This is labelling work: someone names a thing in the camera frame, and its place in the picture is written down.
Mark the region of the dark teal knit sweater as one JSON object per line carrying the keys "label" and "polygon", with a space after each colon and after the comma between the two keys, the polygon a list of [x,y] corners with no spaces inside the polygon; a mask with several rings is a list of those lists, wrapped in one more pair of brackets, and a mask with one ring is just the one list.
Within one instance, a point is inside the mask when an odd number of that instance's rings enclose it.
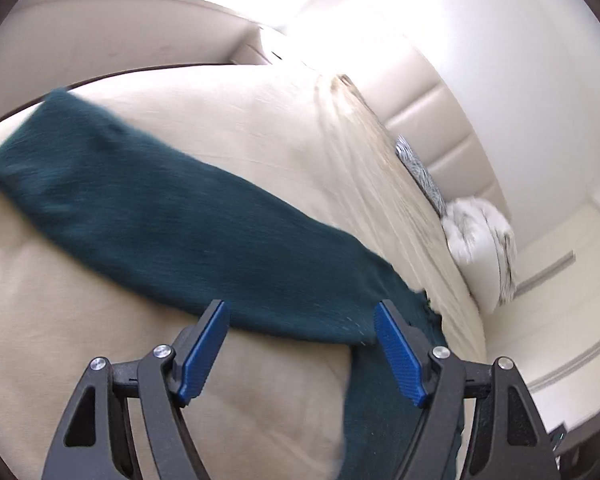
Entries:
{"label": "dark teal knit sweater", "polygon": [[140,295],[237,328],[352,350],[345,479],[387,479],[419,419],[375,338],[382,300],[433,344],[441,318],[393,266],[247,180],[64,90],[0,146],[0,191],[51,242]]}

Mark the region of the white wardrobe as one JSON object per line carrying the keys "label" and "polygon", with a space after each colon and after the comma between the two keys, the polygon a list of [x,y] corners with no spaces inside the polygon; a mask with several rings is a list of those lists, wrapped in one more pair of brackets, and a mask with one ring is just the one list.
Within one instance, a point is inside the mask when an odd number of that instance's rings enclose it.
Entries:
{"label": "white wardrobe", "polygon": [[548,429],[600,411],[600,186],[518,249],[516,298],[484,323],[488,355],[509,356]]}

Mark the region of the beige bed sheet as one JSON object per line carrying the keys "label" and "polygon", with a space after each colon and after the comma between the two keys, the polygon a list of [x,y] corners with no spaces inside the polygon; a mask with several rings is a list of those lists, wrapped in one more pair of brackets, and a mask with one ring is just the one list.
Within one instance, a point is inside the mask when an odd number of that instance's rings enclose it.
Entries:
{"label": "beige bed sheet", "polygon": [[375,341],[391,300],[470,360],[440,220],[341,80],[264,66],[108,78],[0,124],[0,454],[41,477],[87,361],[212,300],[232,328],[185,417],[215,479],[388,479],[418,411]]}

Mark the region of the white folded duvet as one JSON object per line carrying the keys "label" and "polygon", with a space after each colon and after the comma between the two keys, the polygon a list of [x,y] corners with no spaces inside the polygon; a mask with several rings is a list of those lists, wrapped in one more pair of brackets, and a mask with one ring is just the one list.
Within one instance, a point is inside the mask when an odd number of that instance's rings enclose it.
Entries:
{"label": "white folded duvet", "polygon": [[488,200],[459,198],[441,219],[449,252],[482,316],[514,299],[517,247],[512,226]]}

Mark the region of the zebra print pillow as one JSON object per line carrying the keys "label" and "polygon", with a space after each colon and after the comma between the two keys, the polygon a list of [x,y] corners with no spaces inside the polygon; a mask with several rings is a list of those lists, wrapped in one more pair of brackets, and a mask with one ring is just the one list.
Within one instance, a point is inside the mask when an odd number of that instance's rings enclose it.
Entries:
{"label": "zebra print pillow", "polygon": [[446,203],[440,192],[440,188],[438,188],[425,165],[415,154],[411,145],[408,144],[403,136],[398,136],[396,138],[396,144],[394,144],[394,150],[396,151],[396,156],[398,156],[398,159],[402,162],[402,165],[414,179],[432,208],[434,208],[434,211],[439,217],[443,217],[445,214]]}

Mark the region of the beige padded headboard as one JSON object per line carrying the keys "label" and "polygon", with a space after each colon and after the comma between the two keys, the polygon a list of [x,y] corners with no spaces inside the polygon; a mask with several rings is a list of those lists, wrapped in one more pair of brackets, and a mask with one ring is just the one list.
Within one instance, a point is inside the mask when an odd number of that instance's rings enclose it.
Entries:
{"label": "beige padded headboard", "polygon": [[475,196],[512,216],[474,127],[426,58],[380,58],[347,75],[390,138],[407,140],[445,200]]}

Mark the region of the beige padded window bench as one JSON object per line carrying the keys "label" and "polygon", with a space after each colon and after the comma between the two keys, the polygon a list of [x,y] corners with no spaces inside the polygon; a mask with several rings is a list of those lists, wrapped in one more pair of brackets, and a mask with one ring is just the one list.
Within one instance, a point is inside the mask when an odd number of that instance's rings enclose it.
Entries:
{"label": "beige padded window bench", "polygon": [[0,25],[0,120],[58,87],[225,63],[257,28],[204,0],[20,0]]}

